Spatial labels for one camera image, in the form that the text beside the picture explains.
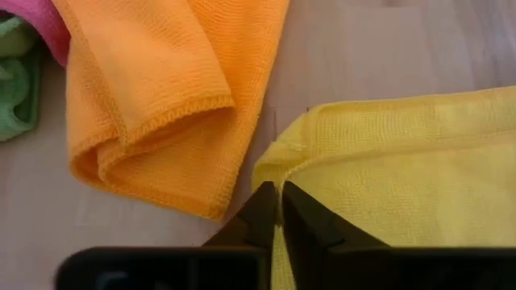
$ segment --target orange microfiber towel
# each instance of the orange microfiber towel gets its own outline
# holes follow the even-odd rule
[[[288,0],[53,0],[72,36],[73,174],[205,218],[225,214]]]

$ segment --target table surface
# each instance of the table surface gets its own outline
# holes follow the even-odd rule
[[[513,0],[291,0],[228,216],[256,159],[312,106],[516,84],[515,15]],[[197,246],[220,227],[75,181],[65,126],[65,72],[49,60],[38,129],[0,144],[1,289],[51,289],[86,247]]]

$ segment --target folded towel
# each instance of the folded towel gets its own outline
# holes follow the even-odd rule
[[[54,0],[72,35],[73,174],[219,220],[256,126],[287,0]]]
[[[43,37],[57,62],[66,65],[70,34],[51,0],[0,0],[0,10],[29,22]]]
[[[22,56],[37,39],[31,24],[12,14],[0,14],[0,57]]]
[[[41,48],[25,56],[0,59],[0,141],[33,129],[40,99]]]
[[[396,246],[516,246],[516,87],[319,106],[258,160]],[[281,229],[273,288],[293,289]]]

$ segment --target towel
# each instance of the towel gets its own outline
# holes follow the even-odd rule
[[[18,16],[0,13],[0,57],[22,56],[37,39],[38,33],[31,24]]]
[[[516,245],[516,87],[342,102],[301,116],[253,188],[294,182],[393,246]],[[293,289],[281,228],[273,289]]]
[[[41,48],[0,59],[0,141],[33,129],[38,120]]]
[[[51,0],[0,0],[0,10],[29,22],[43,37],[57,62],[66,65],[70,34]]]
[[[221,220],[287,0],[54,0],[72,35],[70,167],[94,187]]]

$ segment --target green towel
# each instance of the green towel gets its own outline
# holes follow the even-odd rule
[[[40,98],[41,49],[0,59],[0,141],[34,128]]]
[[[37,39],[31,24],[12,14],[0,14],[0,57],[23,56]]]

